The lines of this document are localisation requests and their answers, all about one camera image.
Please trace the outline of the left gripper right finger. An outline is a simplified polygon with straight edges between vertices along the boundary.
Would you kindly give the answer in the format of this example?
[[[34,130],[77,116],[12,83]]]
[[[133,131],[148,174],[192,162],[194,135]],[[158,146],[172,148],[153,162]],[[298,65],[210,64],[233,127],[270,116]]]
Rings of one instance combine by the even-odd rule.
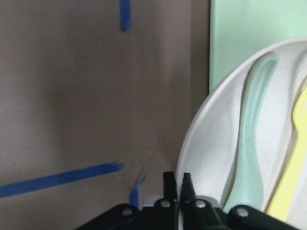
[[[238,205],[228,213],[206,199],[197,197],[190,173],[184,173],[180,191],[180,210],[184,230],[295,230],[250,206]]]

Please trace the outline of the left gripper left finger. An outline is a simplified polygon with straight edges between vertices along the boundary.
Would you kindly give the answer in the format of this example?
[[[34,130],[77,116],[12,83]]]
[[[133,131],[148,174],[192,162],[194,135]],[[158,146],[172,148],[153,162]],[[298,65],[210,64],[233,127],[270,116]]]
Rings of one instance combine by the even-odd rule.
[[[80,226],[82,230],[177,230],[177,183],[173,172],[163,173],[164,196],[153,206],[138,210],[129,204],[117,205]]]

